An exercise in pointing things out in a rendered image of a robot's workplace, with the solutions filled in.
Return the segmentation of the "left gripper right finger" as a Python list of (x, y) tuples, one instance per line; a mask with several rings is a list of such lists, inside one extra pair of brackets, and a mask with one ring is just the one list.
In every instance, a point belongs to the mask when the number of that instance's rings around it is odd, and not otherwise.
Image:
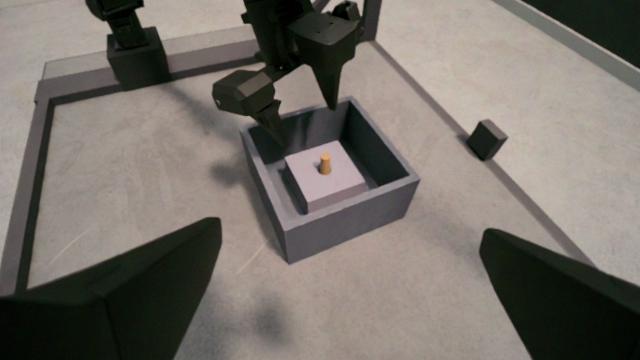
[(479, 256), (531, 360), (640, 360), (640, 286), (499, 228)]

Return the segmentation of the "wooden peg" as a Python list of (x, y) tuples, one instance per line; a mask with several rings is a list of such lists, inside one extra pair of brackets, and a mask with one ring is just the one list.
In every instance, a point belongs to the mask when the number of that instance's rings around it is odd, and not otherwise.
[(320, 174), (327, 175), (330, 170), (330, 154), (324, 152), (320, 156)]

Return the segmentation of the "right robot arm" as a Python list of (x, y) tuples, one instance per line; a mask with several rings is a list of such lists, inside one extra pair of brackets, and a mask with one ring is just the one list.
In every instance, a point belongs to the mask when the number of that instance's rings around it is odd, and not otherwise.
[[(150, 45), (148, 31), (143, 31), (136, 13), (145, 7), (144, 0), (85, 0), (85, 4), (94, 17), (107, 22), (117, 52)], [(338, 72), (355, 58), (356, 40), (364, 34), (357, 2), (343, 0), (323, 14), (315, 12), (311, 0), (303, 0), (301, 7), (302, 13), (292, 20), (287, 11), (276, 18), (283, 66), (293, 67), (299, 61), (322, 74)]]

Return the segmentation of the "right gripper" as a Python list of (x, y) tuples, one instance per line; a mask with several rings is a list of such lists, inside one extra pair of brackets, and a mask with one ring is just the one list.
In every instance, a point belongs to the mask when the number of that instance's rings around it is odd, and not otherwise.
[[(296, 70), (303, 63), (283, 68), (277, 48), (275, 24), (277, 16), (287, 11), (290, 20), (302, 12), (303, 0), (256, 0), (243, 2), (246, 12), (240, 14), (243, 24), (251, 24), (260, 51), (255, 53), (257, 62), (265, 63), (258, 71), (238, 69), (213, 83), (212, 98), (218, 110), (250, 116), (260, 124), (281, 146), (290, 147), (287, 133), (279, 115), (281, 100), (274, 99), (273, 83)], [(344, 66), (344, 65), (343, 65)], [(312, 68), (322, 96), (330, 110), (338, 104), (339, 84), (342, 73), (326, 75)], [(262, 116), (264, 115), (264, 116)]]

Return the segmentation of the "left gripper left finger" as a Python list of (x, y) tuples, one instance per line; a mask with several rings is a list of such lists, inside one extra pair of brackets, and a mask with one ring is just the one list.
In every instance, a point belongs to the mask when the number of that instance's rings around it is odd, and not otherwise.
[(174, 360), (222, 243), (208, 216), (0, 297), (0, 360)]

